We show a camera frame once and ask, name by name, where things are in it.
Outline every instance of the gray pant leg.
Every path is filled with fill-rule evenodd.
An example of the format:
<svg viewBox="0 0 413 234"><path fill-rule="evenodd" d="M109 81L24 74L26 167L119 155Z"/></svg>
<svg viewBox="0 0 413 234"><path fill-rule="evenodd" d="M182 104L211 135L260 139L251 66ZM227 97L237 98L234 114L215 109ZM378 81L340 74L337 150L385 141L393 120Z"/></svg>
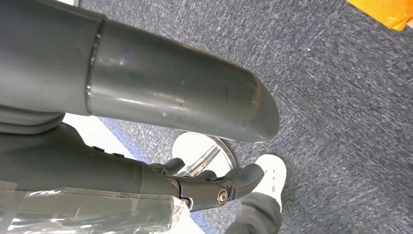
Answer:
<svg viewBox="0 0 413 234"><path fill-rule="evenodd" d="M238 208L226 234L277 234L281 226L280 206L270 196L251 193Z"/></svg>

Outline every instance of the orange object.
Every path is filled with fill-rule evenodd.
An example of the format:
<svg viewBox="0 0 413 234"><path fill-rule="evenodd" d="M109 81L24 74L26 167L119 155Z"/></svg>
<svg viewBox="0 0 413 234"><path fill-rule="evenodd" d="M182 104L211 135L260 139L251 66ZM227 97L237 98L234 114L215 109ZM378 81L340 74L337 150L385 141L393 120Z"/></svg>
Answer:
<svg viewBox="0 0 413 234"><path fill-rule="evenodd" d="M413 20L413 0L347 0L367 15L397 31Z"/></svg>

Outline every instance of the gray carpet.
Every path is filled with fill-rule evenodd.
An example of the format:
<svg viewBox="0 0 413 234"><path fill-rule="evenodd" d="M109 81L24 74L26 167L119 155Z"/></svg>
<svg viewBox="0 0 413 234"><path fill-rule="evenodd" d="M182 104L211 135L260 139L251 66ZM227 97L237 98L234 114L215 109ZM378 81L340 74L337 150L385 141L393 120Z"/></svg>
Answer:
<svg viewBox="0 0 413 234"><path fill-rule="evenodd" d="M285 160L282 234L412 233L413 30L345 1L84 0L82 7L253 71L281 112L266 143L226 142L240 165ZM118 121L154 161L176 130ZM237 202L201 212L222 233Z"/></svg>

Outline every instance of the shoe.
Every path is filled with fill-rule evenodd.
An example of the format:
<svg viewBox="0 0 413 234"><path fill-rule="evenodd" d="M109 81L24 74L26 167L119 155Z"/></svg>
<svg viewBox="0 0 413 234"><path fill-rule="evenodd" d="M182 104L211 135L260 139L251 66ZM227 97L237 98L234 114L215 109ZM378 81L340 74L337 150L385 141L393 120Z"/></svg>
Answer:
<svg viewBox="0 0 413 234"><path fill-rule="evenodd" d="M274 198L280 205L281 212L281 192L287 177L287 168L284 161L275 155L262 155L255 164L263 169L264 177L252 192L262 193Z"/></svg>

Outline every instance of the curved pipe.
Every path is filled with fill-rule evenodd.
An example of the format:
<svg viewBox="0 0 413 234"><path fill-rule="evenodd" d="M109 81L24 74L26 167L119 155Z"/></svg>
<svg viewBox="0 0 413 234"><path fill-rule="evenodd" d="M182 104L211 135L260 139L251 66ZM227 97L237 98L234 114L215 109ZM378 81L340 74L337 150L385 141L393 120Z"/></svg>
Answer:
<svg viewBox="0 0 413 234"><path fill-rule="evenodd" d="M54 1L0 0L0 35L8 35L0 37L0 105L241 141L278 132L277 106L253 74L103 15Z"/></svg>

